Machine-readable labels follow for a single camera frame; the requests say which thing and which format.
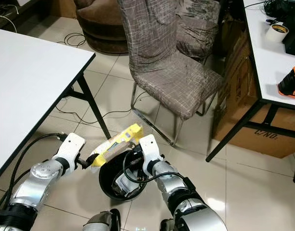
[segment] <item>yellow package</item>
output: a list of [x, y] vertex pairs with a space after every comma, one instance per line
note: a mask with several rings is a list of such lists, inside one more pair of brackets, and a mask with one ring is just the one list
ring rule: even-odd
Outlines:
[[114, 149], [114, 147], [116, 147], [118, 144], [122, 142], [129, 142], [129, 141], [132, 141], [133, 143], [137, 144], [139, 142], [139, 139], [141, 139], [142, 137], [143, 137], [142, 126], [133, 124], [127, 129], [125, 129], [124, 131], [122, 131], [121, 133], [117, 134], [116, 136], [102, 143], [97, 148], [95, 148], [95, 150], [91, 153], [91, 155], [97, 154], [97, 153], [99, 154], [99, 156], [92, 163], [92, 170], [94, 171], [98, 170], [107, 161], [119, 155], [120, 153], [108, 154], [110, 150]]

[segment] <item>metal chair frame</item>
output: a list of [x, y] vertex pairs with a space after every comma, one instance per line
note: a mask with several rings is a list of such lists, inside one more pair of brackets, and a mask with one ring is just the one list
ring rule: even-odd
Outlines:
[[[172, 147], [175, 147], [175, 144], [176, 144], [176, 141], [177, 141], [177, 138], [180, 134], [180, 131], [181, 131], [181, 128], [182, 128], [182, 125], [184, 123], [184, 120], [182, 120], [180, 118], [180, 123], [178, 125], [178, 128], [177, 128], [177, 131], [176, 131], [176, 134], [175, 134], [175, 137], [174, 137], [174, 140], [170, 140], [165, 134], [163, 134], [154, 124], [152, 124], [138, 109], [136, 109], [134, 107], [134, 96], [136, 94], [136, 89], [137, 89], [137, 84], [134, 83], [134, 87], [133, 87], [133, 94], [132, 94], [132, 100], [131, 100], [131, 108], [133, 110], [133, 112], [139, 116], [144, 122], [147, 123], [147, 125], [149, 125], [154, 131], [156, 131], [168, 144], [170, 144]], [[204, 102], [202, 104], [202, 112], [196, 112], [197, 115], [199, 116], [204, 116], [207, 111], [209, 110], [211, 104], [212, 104], [212, 101], [214, 100], [215, 98], [215, 95], [216, 93], [212, 96], [210, 102], [208, 103], [208, 106], [206, 107], [206, 102]]]

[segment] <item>chair back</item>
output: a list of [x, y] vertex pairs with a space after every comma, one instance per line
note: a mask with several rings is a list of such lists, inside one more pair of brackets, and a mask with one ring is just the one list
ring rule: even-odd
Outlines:
[[118, 0], [118, 3], [131, 71], [151, 67], [176, 51], [174, 0]]

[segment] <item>orange object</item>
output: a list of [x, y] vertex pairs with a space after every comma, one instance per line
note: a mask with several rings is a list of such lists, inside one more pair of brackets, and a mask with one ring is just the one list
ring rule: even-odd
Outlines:
[[295, 99], [295, 67], [278, 84], [278, 92], [281, 95], [289, 96]]

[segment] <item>white tape roll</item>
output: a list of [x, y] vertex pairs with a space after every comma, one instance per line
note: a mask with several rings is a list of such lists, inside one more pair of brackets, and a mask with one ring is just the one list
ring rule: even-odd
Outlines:
[[273, 24], [267, 31], [266, 38], [273, 42], [281, 42], [289, 33], [289, 29], [283, 25]]

